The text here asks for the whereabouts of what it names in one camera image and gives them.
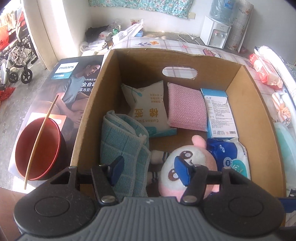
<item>gray ribbed surface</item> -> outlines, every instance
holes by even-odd
[[[23,235],[19,241],[44,240]],[[258,239],[234,238],[209,225],[197,208],[175,198],[124,198],[100,210],[95,220],[76,234],[52,241],[279,241],[274,235]]]

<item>stuffed animal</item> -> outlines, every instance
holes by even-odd
[[[161,172],[148,173],[147,184],[156,181],[161,196],[175,196],[180,201],[187,187],[183,185],[174,169],[176,156],[182,157],[190,165],[203,165],[211,171],[217,171],[217,164],[214,157],[206,150],[206,141],[201,136],[192,137],[193,145],[182,146],[171,154],[161,151],[151,152],[151,164],[162,164]],[[218,192],[219,185],[207,185],[206,198],[211,192]]]

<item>wooden stick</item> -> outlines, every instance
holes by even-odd
[[[43,120],[43,123],[40,127],[40,130],[38,132],[38,135],[36,137],[36,140],[35,140],[35,143],[34,143],[34,146],[33,146],[33,149],[32,149],[32,152],[31,152],[31,155],[30,155],[30,159],[29,159],[29,163],[28,163],[28,166],[27,166],[27,171],[26,171],[26,175],[25,175],[25,186],[24,186],[24,189],[26,190],[27,188],[27,182],[28,182],[28,177],[29,177],[29,173],[30,173],[30,169],[31,169],[31,165],[32,165],[32,161],[33,161],[33,157],[35,155],[35,152],[36,152],[36,149],[37,149],[37,146],[38,146],[38,143],[39,143],[39,140],[40,140],[40,137],[41,137],[41,134],[43,132],[43,129],[45,127],[45,123],[46,123],[46,120],[48,119],[53,107],[54,107],[54,104],[55,102],[57,101],[57,98],[59,96],[57,95],[54,102],[52,103],[52,105],[50,106],[48,112],[47,112],[47,115],[45,116],[44,120]]]

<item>red bowl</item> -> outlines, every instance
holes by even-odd
[[[15,163],[25,177],[30,155],[44,117],[32,121],[21,133],[15,149]],[[46,180],[68,166],[66,142],[57,123],[48,118],[32,161],[29,180]]]

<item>man's hand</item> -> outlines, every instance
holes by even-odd
[[[74,122],[74,124],[79,125],[82,119],[83,111],[79,110],[79,111],[71,111],[71,112],[72,113],[67,117],[69,117]]]

